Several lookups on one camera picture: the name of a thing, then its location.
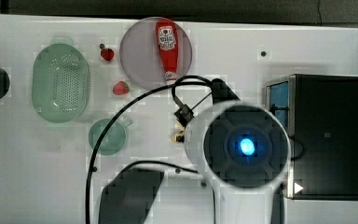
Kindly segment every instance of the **red strawberry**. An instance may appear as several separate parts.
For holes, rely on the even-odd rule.
[[[127,83],[124,81],[119,81],[116,83],[116,85],[113,87],[113,93],[115,95],[124,95],[130,91],[130,87]]]
[[[111,61],[113,59],[113,57],[115,56],[115,53],[113,52],[112,49],[101,49],[101,56],[106,61]]]

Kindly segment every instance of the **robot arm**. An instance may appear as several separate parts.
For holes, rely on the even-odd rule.
[[[187,124],[185,148],[213,187],[218,224],[270,224],[291,151],[272,114],[241,101],[215,104]]]

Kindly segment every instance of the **green colander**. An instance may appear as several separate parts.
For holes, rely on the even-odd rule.
[[[34,62],[32,102],[45,120],[63,123],[86,108],[90,91],[90,70],[72,39],[43,49]]]

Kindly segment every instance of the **black box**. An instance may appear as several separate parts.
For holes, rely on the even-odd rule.
[[[285,197],[358,201],[358,77],[291,75],[266,100],[291,139]]]

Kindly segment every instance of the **gray floor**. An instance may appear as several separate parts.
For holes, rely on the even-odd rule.
[[[11,14],[358,27],[358,0],[0,0]]]

